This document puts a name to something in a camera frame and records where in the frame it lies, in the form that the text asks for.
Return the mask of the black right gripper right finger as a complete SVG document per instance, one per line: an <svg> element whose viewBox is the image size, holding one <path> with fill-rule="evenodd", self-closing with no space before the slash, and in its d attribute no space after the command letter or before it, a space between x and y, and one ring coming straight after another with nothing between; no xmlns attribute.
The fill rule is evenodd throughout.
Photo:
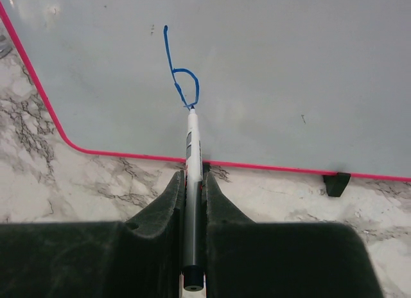
<svg viewBox="0 0 411 298"><path fill-rule="evenodd" d="M336 222L257 223L205 176L208 297L382 297L356 231Z"/></svg>

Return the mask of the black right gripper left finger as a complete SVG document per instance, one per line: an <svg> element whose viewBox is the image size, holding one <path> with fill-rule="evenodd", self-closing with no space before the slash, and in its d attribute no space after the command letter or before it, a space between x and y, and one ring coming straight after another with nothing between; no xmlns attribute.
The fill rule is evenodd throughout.
<svg viewBox="0 0 411 298"><path fill-rule="evenodd" d="M184 174L125 222L1 226L2 297L180 297Z"/></svg>

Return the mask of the white blue whiteboard marker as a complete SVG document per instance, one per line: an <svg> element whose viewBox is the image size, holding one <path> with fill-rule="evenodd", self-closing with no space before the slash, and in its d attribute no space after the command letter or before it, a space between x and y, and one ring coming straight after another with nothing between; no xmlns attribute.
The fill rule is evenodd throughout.
<svg viewBox="0 0 411 298"><path fill-rule="evenodd" d="M186 201L184 208L182 274L184 289L201 291L204 287L204 265L200 252L202 205L202 152L198 116L190 107L186 138Z"/></svg>

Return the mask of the pink framed whiteboard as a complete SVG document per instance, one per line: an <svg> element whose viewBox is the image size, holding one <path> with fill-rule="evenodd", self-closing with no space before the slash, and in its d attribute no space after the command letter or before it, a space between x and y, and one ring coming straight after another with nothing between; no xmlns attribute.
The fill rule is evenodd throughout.
<svg viewBox="0 0 411 298"><path fill-rule="evenodd" d="M410 179L410 0L1 0L64 141Z"/></svg>

